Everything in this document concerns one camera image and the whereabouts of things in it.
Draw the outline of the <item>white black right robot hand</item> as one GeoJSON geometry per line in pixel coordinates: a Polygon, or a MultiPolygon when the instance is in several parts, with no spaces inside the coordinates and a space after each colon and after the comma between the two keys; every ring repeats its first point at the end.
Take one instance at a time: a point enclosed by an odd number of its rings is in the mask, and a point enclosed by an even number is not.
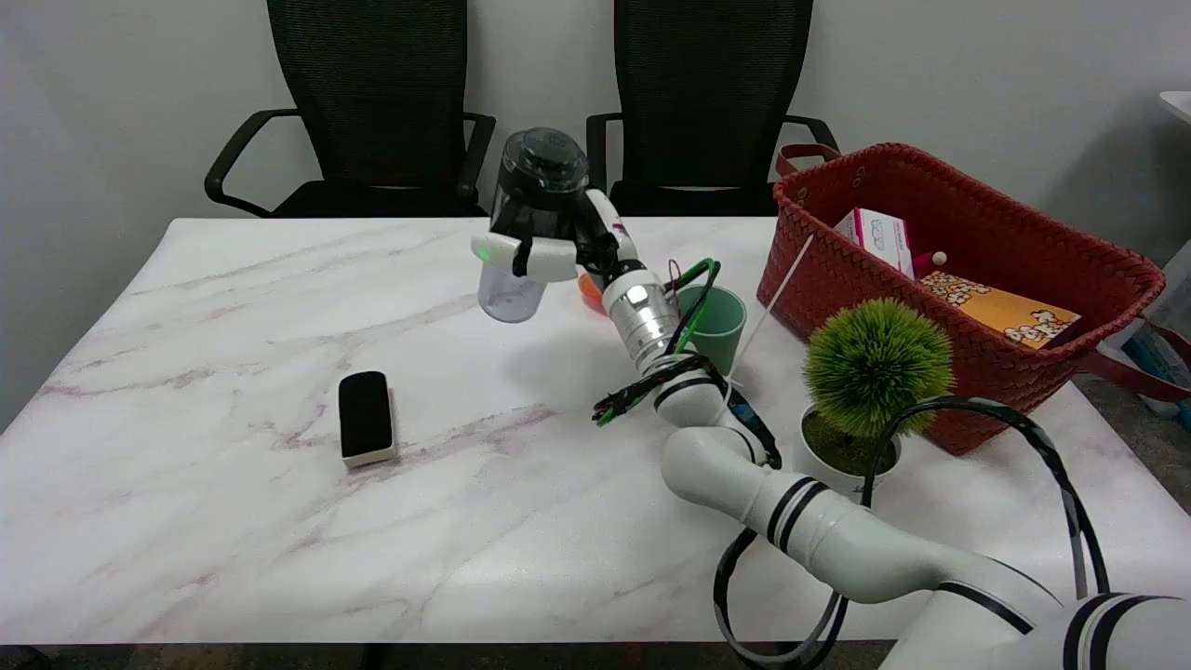
{"type": "Polygon", "coordinates": [[[643,270],[621,213],[598,188],[505,198],[487,232],[470,251],[485,267],[536,283],[567,283],[586,273],[604,288],[625,273],[643,270]]]}

